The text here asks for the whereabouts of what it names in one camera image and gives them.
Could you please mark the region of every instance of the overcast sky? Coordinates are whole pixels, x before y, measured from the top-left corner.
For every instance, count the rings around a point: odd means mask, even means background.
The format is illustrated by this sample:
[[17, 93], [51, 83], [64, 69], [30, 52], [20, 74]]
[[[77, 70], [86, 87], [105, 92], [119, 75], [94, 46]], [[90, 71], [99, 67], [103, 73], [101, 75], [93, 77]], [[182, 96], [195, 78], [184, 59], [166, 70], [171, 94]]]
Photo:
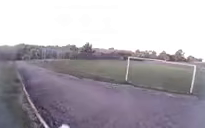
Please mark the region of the overcast sky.
[[205, 59], [205, 0], [0, 0], [0, 45], [86, 42]]

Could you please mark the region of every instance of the green grass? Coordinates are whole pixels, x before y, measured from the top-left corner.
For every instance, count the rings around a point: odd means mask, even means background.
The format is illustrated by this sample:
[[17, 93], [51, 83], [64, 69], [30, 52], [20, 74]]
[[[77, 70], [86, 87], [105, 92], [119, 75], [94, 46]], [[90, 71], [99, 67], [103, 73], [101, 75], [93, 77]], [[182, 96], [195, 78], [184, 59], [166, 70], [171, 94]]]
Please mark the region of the green grass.
[[[62, 60], [33, 61], [38, 66], [80, 78], [125, 83], [126, 61]], [[188, 93], [193, 69], [156, 62], [131, 61], [129, 82], [135, 86]]]
[[14, 64], [4, 63], [0, 73], [0, 97], [9, 109], [14, 126], [19, 128], [34, 128], [37, 126], [31, 119], [33, 113], [22, 91]]

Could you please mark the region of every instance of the gravel track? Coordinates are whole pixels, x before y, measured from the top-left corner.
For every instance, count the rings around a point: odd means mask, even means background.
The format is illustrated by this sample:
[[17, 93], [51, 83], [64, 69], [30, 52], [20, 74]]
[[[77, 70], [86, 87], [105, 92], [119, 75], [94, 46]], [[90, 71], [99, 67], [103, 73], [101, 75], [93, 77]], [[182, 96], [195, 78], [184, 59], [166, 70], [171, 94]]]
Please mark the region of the gravel track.
[[52, 127], [205, 128], [205, 101], [194, 96], [79, 79], [18, 63], [27, 91]]

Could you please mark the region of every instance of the field boundary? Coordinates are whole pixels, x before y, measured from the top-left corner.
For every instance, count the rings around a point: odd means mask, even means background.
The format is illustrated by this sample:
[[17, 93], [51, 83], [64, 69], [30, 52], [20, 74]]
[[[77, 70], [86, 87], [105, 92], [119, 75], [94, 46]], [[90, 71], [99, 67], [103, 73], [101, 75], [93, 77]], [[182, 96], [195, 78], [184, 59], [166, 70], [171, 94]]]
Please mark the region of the field boundary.
[[46, 123], [46, 121], [43, 119], [43, 117], [38, 112], [38, 110], [37, 110], [36, 106], [34, 105], [34, 103], [32, 102], [32, 100], [30, 99], [30, 95], [28, 94], [28, 92], [26, 90], [26, 87], [25, 87], [25, 84], [23, 82], [22, 76], [20, 75], [18, 69], [16, 69], [16, 74], [18, 76], [18, 79], [19, 79], [20, 83], [22, 84], [22, 89], [23, 89], [23, 92], [24, 92], [24, 94], [25, 94], [25, 96], [27, 98], [27, 101], [29, 102], [31, 108], [34, 110], [34, 114], [37, 116], [38, 120], [44, 126], [44, 128], [50, 128], [48, 126], [48, 124]]

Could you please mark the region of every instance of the white goal frame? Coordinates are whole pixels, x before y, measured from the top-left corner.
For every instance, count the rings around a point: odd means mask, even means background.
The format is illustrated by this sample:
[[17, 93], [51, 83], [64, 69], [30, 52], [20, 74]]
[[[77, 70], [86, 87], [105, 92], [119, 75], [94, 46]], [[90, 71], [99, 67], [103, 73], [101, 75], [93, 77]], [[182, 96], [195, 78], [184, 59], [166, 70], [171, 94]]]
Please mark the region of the white goal frame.
[[173, 65], [184, 65], [184, 66], [188, 66], [188, 67], [193, 67], [193, 75], [192, 75], [191, 86], [190, 86], [190, 94], [193, 93], [194, 84], [195, 84], [195, 75], [196, 75], [196, 70], [197, 70], [197, 66], [196, 66], [196, 65], [194, 65], [194, 64], [187, 64], [187, 63], [179, 63], [179, 62], [170, 62], [170, 61], [158, 60], [158, 59], [140, 58], [140, 57], [129, 56], [129, 57], [128, 57], [128, 60], [127, 60], [125, 81], [128, 81], [129, 66], [130, 66], [130, 60], [131, 60], [131, 59], [135, 59], [135, 60], [138, 59], [138, 60], [159, 61], [159, 62], [168, 63], [168, 64], [173, 64]]

